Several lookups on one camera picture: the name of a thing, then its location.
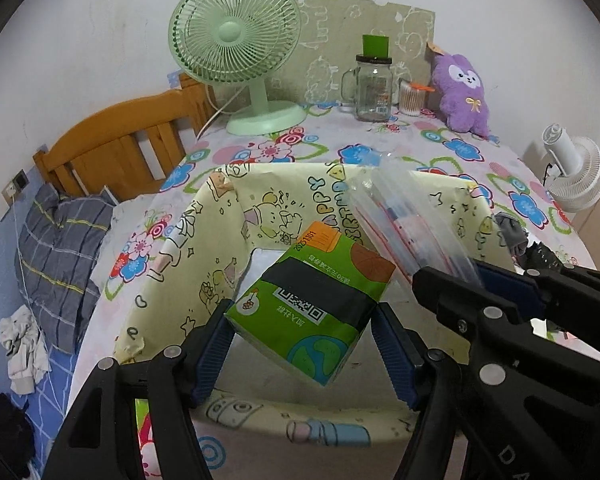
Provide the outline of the green tissue pack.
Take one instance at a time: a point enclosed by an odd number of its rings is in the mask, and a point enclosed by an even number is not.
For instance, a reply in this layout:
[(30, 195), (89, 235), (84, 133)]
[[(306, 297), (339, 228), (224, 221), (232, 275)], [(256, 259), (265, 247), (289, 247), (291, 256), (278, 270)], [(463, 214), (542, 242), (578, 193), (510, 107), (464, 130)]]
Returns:
[(265, 356), (326, 386), (358, 343), (394, 270), (377, 252), (315, 221), (225, 316)]

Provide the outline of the grey drawstring pouch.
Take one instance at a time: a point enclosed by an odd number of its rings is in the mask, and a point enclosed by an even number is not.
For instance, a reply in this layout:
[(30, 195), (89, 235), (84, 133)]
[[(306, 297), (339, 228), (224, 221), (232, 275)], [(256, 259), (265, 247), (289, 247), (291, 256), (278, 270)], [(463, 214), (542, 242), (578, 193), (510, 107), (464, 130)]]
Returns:
[(505, 212), (498, 212), (494, 217), (505, 246), (514, 258), (524, 255), (528, 247), (528, 233), (520, 222)]

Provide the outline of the grey plaid pillow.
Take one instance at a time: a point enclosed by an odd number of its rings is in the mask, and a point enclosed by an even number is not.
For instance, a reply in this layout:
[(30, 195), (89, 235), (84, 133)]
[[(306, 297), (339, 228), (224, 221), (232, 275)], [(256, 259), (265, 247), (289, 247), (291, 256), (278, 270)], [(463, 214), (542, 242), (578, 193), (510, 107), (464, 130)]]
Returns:
[(107, 191), (70, 197), (40, 187), (18, 236), (18, 286), (45, 335), (59, 351), (78, 350), (99, 298), (91, 280), (116, 202)]

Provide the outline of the white standing fan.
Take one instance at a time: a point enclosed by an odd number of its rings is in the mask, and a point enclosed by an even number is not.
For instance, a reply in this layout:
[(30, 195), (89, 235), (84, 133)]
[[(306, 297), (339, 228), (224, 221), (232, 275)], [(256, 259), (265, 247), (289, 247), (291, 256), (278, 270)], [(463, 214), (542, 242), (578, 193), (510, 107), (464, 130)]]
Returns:
[(577, 214), (600, 200), (600, 147), (553, 122), (536, 130), (524, 161), (562, 210)]

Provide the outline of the cream birthday-print storage box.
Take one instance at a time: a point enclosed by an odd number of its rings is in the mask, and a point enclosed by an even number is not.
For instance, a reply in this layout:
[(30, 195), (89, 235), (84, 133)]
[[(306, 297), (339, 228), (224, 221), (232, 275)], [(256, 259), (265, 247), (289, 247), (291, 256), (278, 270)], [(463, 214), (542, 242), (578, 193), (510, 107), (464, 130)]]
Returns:
[[(374, 250), (347, 202), (350, 177), (362, 165), (230, 164), (208, 174), (178, 221), (152, 229), (155, 245), (131, 310), (114, 345), (122, 363), (145, 361), (169, 344), (179, 344), (211, 318), (224, 299), (235, 297), (239, 280), (256, 248), (286, 250), (317, 221)], [(426, 174), (424, 185), (443, 192), (443, 219), (468, 250), (470, 258), (511, 269), (494, 214), (466, 178)], [(411, 289), (393, 277), (389, 297), (403, 321), (440, 344), (451, 356), (465, 359), (467, 344), (419, 307)], [(317, 400), (315, 389), (290, 370), (263, 361), (239, 361), (233, 373), (254, 370), (262, 384), (247, 400), (214, 390), (204, 402), (204, 416), (218, 425), (269, 434), (286, 434), (294, 443), (367, 446), (405, 440), (412, 414), (393, 399), (378, 356), (370, 347), (355, 351), (359, 370), (346, 370)]]

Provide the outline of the wall socket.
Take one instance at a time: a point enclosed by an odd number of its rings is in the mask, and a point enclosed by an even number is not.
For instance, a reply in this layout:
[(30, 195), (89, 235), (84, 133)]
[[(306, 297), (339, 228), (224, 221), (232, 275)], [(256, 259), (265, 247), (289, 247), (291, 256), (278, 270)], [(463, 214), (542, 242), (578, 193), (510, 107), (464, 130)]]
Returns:
[(3, 188), (2, 196), (5, 202), (12, 204), (28, 184), (29, 178), (24, 170), (21, 169)]

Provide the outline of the glass jar green lid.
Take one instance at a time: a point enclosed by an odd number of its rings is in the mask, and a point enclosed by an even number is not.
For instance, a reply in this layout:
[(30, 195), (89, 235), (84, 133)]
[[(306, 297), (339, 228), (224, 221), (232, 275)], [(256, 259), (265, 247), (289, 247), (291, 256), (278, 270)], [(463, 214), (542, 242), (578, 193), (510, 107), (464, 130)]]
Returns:
[(391, 116), (392, 96), (389, 38), (363, 35), (355, 66), (341, 76), (340, 103), (361, 122), (386, 122)]

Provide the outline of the clear plastic zip bag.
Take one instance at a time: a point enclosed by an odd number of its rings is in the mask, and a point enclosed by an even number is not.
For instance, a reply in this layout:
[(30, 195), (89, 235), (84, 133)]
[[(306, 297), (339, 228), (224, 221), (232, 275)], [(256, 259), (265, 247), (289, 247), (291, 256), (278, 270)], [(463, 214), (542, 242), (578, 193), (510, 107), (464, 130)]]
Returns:
[(471, 285), (482, 284), (468, 250), (443, 219), (440, 185), (429, 191), (425, 175), (385, 155), (349, 179), (347, 202), (381, 256), (396, 266), (394, 278), (410, 289), (426, 266)]

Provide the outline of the white crumpled cloth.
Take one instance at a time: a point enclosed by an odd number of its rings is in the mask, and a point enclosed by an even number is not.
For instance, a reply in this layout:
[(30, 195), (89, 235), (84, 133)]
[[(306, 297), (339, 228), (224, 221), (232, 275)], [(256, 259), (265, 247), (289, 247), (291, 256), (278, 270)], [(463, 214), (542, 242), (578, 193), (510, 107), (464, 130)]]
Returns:
[(0, 319), (0, 344), (5, 350), (10, 388), (28, 396), (50, 371), (45, 338), (31, 309), (23, 304)]

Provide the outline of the purple plush bunny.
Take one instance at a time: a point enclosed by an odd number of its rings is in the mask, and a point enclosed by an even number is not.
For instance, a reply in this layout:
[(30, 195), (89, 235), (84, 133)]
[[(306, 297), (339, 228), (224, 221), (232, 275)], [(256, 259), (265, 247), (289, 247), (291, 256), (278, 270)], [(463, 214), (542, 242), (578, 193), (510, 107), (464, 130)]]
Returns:
[(474, 66), (461, 54), (436, 54), (431, 83), (440, 93), (439, 110), (446, 126), (455, 132), (490, 136), (489, 107)]

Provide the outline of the cotton swab container orange lid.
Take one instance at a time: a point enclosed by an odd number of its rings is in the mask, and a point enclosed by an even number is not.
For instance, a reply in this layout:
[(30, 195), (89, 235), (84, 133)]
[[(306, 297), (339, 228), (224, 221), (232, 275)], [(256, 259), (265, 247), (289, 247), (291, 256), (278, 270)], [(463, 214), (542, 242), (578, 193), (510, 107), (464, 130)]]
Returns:
[(406, 79), (399, 79), (398, 109), (407, 116), (418, 116), (434, 88)]

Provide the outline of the green desk fan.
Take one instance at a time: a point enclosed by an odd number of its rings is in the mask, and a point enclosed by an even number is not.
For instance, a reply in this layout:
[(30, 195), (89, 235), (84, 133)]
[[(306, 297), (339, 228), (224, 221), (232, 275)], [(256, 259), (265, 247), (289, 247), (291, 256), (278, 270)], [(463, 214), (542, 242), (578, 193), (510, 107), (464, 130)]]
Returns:
[(203, 84), (249, 90), (250, 104), (227, 122), (234, 136), (263, 136), (300, 125), (306, 111), (271, 101), (265, 78), (283, 66), (300, 37), (296, 0), (180, 0), (169, 24), (175, 62)]

